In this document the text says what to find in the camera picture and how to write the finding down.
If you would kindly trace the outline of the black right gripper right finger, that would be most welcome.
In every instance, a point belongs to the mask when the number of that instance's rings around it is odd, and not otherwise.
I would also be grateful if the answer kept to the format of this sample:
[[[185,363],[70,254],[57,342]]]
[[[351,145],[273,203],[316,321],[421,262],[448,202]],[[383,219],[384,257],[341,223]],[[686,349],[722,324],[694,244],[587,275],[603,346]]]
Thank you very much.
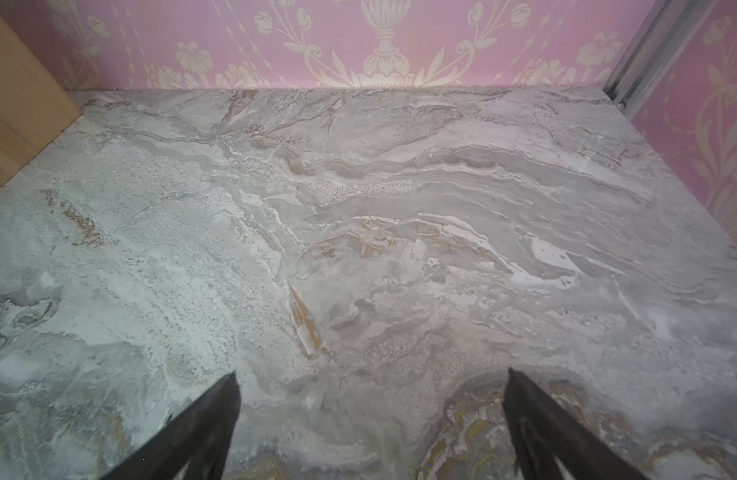
[[[525,479],[643,479],[526,374],[508,370],[502,408]]]

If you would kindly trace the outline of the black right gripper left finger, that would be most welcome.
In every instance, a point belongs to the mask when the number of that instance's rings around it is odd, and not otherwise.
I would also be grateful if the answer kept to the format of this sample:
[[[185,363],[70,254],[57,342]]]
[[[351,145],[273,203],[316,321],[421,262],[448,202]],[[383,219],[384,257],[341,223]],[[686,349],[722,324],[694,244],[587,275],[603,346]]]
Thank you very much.
[[[108,480],[222,478],[240,404],[242,396],[236,374],[222,376],[104,477]]]

